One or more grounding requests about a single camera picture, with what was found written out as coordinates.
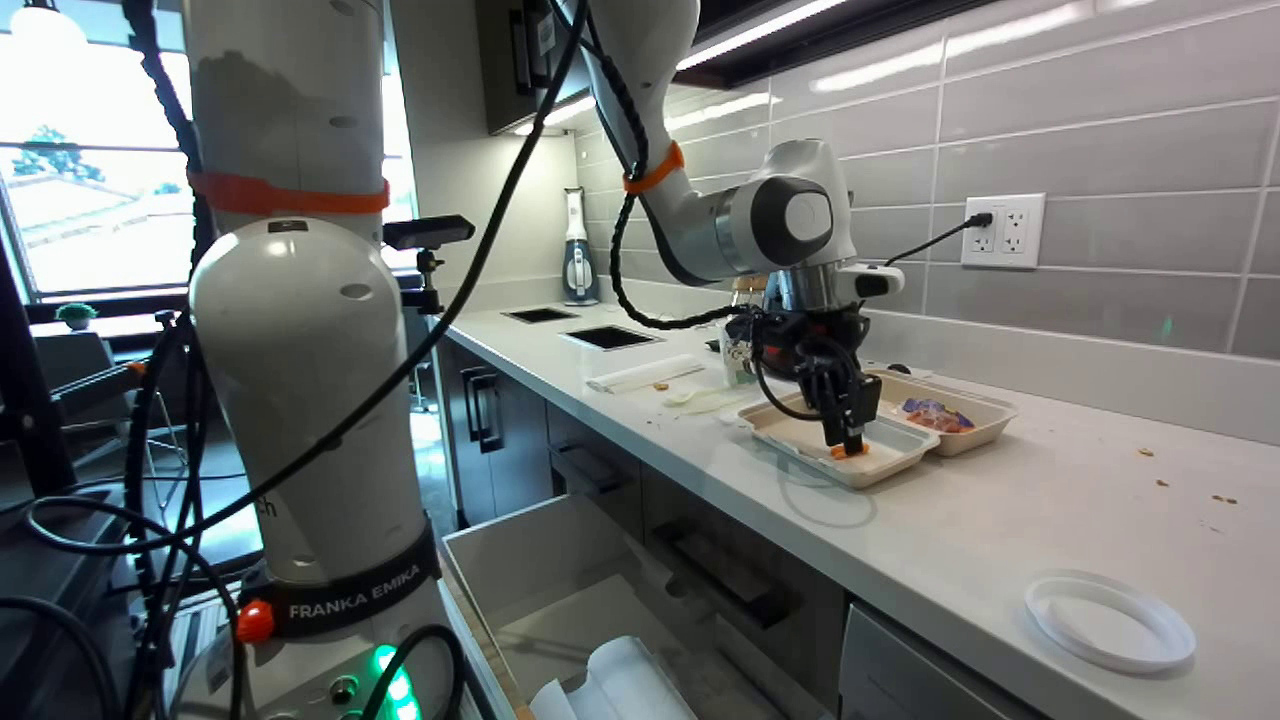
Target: wall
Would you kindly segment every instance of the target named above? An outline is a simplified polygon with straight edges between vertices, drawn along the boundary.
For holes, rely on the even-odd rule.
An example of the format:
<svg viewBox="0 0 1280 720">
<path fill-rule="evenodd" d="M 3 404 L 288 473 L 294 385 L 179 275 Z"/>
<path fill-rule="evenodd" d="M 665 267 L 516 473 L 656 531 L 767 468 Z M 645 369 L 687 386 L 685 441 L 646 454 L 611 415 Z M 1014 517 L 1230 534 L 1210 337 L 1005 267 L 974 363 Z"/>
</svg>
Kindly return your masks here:
<svg viewBox="0 0 1280 720">
<path fill-rule="evenodd" d="M 423 216 L 466 216 L 479 229 L 521 146 L 516 137 L 488 137 L 479 40 L 471 0 L 390 0 L 413 172 Z M 513 200 L 483 284 L 557 284 L 564 241 L 564 187 L 576 187 L 571 139 L 542 139 Z M 435 284 L 459 284 L 475 241 L 446 242 Z"/>
<path fill-rule="evenodd" d="M 1280 3 L 1258 0 L 1013 0 L 737 91 L 675 91 L 671 117 L 770 96 L 675 131 L 695 187 L 828 137 L 867 261 L 955 223 L 962 197 L 1049 191 L 1038 271 L 972 271 L 945 242 L 878 308 L 1274 359 L 1274 35 Z M 619 167 L 598 129 L 580 177 L 605 253 Z M 631 275 L 667 281 L 645 229 L 625 247 Z"/>
</svg>

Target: electrical outlet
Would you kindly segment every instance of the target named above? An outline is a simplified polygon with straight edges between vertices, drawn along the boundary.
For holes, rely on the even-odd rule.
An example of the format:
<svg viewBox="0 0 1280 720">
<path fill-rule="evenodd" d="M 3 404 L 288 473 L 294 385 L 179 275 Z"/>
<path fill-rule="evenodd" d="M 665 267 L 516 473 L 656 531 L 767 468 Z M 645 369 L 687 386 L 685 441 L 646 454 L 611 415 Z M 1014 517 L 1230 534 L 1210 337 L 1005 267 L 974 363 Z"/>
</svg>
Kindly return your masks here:
<svg viewBox="0 0 1280 720">
<path fill-rule="evenodd" d="M 962 267 L 1035 267 L 1044 191 L 1024 197 L 968 197 L 962 216 L 991 210 L 988 229 L 968 229 L 960 242 Z"/>
</svg>

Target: black pole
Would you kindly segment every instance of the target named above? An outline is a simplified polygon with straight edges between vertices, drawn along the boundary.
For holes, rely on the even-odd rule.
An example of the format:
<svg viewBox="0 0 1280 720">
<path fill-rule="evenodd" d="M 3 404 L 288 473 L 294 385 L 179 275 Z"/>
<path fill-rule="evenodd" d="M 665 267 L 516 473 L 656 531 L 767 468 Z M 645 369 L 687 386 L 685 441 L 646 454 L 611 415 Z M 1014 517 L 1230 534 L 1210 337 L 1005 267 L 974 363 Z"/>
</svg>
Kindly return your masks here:
<svg viewBox="0 0 1280 720">
<path fill-rule="evenodd" d="M 46 400 L 45 370 L 35 363 L 35 342 L 28 310 L 19 305 L 9 242 L 0 241 L 0 436 L 19 445 L 28 479 L 35 497 L 57 497 L 77 482 L 68 445 L 58 436 L 58 415 Z"/>
</svg>

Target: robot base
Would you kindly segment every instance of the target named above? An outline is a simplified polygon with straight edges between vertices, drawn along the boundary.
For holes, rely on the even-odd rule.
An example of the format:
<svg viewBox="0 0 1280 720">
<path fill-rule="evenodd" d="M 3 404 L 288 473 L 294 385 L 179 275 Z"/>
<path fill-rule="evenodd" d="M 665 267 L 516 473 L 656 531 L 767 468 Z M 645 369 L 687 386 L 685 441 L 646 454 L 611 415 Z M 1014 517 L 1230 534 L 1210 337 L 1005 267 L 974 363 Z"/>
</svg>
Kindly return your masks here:
<svg viewBox="0 0 1280 720">
<path fill-rule="evenodd" d="M 358 715 L 394 642 L 442 621 L 438 584 L 423 584 L 394 606 L 344 631 L 243 648 L 243 720 L 344 720 Z M 454 658 L 423 639 L 394 672 L 378 720 L 418 720 L 446 703 Z M 177 720 L 223 720 L 231 707 L 231 631 L 203 648 L 177 696 Z"/>
</svg>

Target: orange ring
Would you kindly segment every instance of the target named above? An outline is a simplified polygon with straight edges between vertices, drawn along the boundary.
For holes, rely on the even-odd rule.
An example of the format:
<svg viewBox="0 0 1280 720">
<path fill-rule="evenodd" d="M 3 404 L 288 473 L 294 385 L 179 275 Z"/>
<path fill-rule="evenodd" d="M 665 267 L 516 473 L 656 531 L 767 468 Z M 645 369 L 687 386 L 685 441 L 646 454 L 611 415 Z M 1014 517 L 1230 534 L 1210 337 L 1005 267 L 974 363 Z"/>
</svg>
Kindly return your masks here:
<svg viewBox="0 0 1280 720">
<path fill-rule="evenodd" d="M 217 172 L 192 177 L 192 187 L 206 200 L 206 207 L 243 210 L 243 216 L 276 216 L 276 210 L 374 216 L 390 200 L 387 185 L 374 191 L 291 191 L 258 177 L 217 177 Z"/>
<path fill-rule="evenodd" d="M 660 163 L 652 163 L 638 179 L 629 179 L 625 187 L 631 197 L 645 197 L 645 191 L 660 187 L 681 167 L 685 167 L 685 151 L 681 151 L 681 144 L 667 144 L 667 157 Z"/>
</svg>

